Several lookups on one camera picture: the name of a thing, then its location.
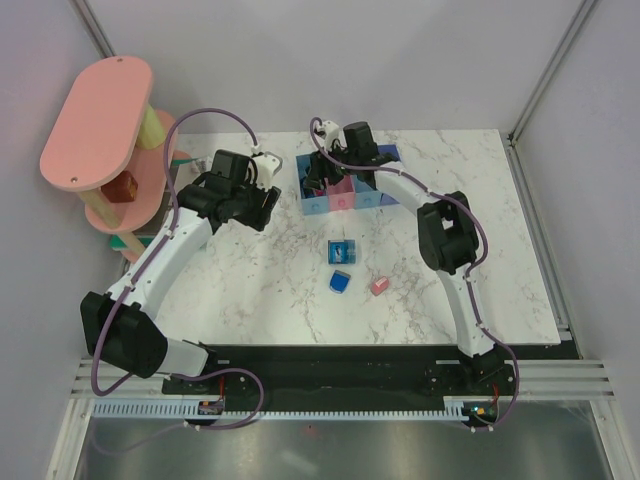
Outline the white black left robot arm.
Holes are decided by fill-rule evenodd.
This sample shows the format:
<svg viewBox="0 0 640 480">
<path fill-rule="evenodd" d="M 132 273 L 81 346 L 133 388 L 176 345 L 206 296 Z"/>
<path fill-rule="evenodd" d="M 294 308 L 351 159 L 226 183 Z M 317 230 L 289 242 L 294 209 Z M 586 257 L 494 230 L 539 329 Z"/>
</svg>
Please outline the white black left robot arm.
<svg viewBox="0 0 640 480">
<path fill-rule="evenodd" d="M 219 382 L 218 367 L 208 362 L 205 346 L 166 337 L 156 324 L 160 306 L 194 254 L 217 230 L 236 221 L 261 232 L 270 221 L 280 189 L 274 177 L 281 159 L 218 150 L 210 169 L 177 195 L 158 234 L 131 270 L 104 294 L 88 293 L 80 304 L 87 350 L 129 375 L 183 375 L 198 393 Z"/>
</svg>

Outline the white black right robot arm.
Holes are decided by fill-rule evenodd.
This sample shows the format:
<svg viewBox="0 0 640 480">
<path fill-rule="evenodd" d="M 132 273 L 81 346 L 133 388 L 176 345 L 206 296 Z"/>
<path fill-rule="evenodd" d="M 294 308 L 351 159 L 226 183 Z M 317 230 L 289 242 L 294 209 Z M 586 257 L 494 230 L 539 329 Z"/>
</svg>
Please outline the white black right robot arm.
<svg viewBox="0 0 640 480">
<path fill-rule="evenodd" d="M 335 184 L 343 176 L 355 175 L 415 215 L 420 255 L 440 279 L 453 315 L 460 363 L 457 382 L 469 393 L 483 392 L 494 381 L 491 365 L 482 360 L 493 341 L 483 332 L 472 271 L 481 261 L 477 250 L 486 244 L 486 235 L 467 197 L 429 189 L 397 156 L 379 150 L 366 122 L 341 128 L 314 117 L 309 131 L 317 147 L 311 157 L 310 188 L 322 180 Z"/>
</svg>

